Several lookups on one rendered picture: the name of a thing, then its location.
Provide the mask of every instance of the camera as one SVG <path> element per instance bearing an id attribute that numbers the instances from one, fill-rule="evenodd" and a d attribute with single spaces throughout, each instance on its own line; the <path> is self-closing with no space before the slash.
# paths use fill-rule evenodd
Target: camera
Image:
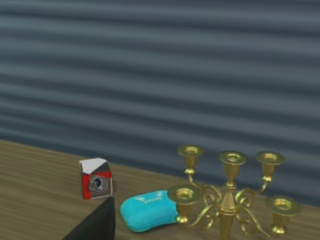
<path id="1" fill-rule="evenodd" d="M 102 158 L 81 160 L 83 199 L 98 199 L 113 196 L 112 173 L 108 161 Z"/>

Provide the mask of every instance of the turquoise soap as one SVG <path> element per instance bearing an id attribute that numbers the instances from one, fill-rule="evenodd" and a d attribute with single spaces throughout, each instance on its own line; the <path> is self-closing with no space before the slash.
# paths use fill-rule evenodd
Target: turquoise soap
<path id="1" fill-rule="evenodd" d="M 136 233 L 162 225 L 176 223 L 176 204 L 168 198 L 168 191 L 154 191 L 128 198 L 120 207 L 121 215 Z"/>

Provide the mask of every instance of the wooden table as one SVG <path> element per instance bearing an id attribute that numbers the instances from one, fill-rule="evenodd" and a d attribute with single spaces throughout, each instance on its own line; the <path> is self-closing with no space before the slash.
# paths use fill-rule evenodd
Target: wooden table
<path id="1" fill-rule="evenodd" d="M 103 199 L 81 197 L 79 160 L 85 159 L 37 147 L 0 140 L 0 239 L 60 240 L 89 215 Z M 128 197 L 185 184 L 185 179 L 110 164 L 115 181 L 117 240 L 213 240 L 209 233 L 174 224 L 148 233 L 132 233 L 120 215 Z M 271 213 L 259 196 L 254 208 L 261 223 L 271 223 Z M 238 226 L 232 240 L 246 239 Z M 292 219 L 283 240 L 320 240 L 320 208 L 303 206 Z"/>

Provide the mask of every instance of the brass candle holder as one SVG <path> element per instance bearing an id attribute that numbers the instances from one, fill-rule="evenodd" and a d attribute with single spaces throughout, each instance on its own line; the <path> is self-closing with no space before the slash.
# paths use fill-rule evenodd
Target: brass candle holder
<path id="1" fill-rule="evenodd" d="M 224 191 L 208 184 L 198 184 L 194 181 L 198 158 L 204 150 L 196 145 L 184 145 L 179 147 L 178 153 L 184 157 L 185 173 L 188 176 L 189 185 L 180 185 L 168 191 L 169 198 L 176 203 L 178 216 L 177 222 L 189 227 L 199 226 L 202 231 L 212 229 L 220 220 L 220 240 L 229 240 L 233 223 L 236 220 L 241 230 L 247 236 L 262 234 L 268 239 L 274 239 L 287 233 L 287 225 L 292 217 L 300 212 L 300 205 L 286 196 L 273 196 L 266 199 L 266 206 L 272 211 L 270 232 L 263 229 L 250 207 L 257 194 L 264 192 L 273 180 L 276 167 L 285 162 L 285 158 L 276 152 L 263 151 L 256 158 L 262 163 L 264 184 L 258 190 L 245 188 L 237 191 L 234 180 L 239 173 L 240 166 L 247 162 L 247 157 L 236 151 L 225 151 L 219 154 L 224 163 L 224 171 L 227 182 Z M 204 209 L 191 222 L 192 206 L 204 202 Z"/>

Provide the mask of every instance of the gray wall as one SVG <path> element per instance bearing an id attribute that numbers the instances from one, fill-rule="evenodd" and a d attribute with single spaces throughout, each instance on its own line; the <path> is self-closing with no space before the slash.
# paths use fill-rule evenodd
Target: gray wall
<path id="1" fill-rule="evenodd" d="M 181 144 L 282 153 L 268 194 L 320 206 L 320 5 L 0 1 L 0 137 L 183 175 Z"/>

